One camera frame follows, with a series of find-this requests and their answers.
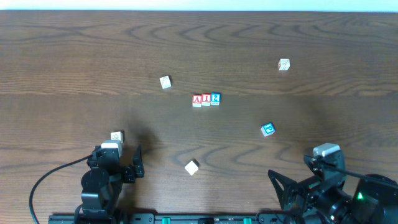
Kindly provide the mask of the red letter A block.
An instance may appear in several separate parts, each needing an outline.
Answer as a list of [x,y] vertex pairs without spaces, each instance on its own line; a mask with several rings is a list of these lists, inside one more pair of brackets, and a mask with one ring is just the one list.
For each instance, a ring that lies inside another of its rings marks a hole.
[[202,106],[202,96],[201,95],[193,95],[192,98],[192,106],[193,107],[201,107]]

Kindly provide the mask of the red letter I block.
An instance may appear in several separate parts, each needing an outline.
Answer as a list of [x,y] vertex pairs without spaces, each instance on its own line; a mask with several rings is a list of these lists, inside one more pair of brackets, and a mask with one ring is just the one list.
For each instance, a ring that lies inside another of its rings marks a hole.
[[202,106],[210,106],[211,105],[211,94],[204,93],[201,95],[201,105]]

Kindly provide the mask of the blue number 2 block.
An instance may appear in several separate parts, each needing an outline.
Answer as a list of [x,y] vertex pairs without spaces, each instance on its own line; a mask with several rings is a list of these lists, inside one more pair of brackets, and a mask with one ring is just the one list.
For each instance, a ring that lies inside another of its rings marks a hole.
[[221,94],[220,93],[212,93],[211,94],[211,105],[218,106],[221,101]]

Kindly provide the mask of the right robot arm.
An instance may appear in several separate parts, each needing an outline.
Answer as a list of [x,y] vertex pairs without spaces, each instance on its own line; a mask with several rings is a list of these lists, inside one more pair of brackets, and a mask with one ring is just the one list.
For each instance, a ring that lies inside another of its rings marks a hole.
[[342,151],[305,156],[313,176],[296,182],[273,170],[284,223],[397,223],[397,182],[345,169]]

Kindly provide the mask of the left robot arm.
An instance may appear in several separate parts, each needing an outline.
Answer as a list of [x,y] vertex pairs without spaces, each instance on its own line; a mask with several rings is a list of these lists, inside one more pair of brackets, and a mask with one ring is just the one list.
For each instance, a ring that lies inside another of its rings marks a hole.
[[74,223],[129,223],[126,213],[116,208],[123,184],[144,177],[142,150],[138,146],[131,163],[119,163],[119,149],[95,146],[87,164],[90,170],[81,178],[82,204],[75,210]]

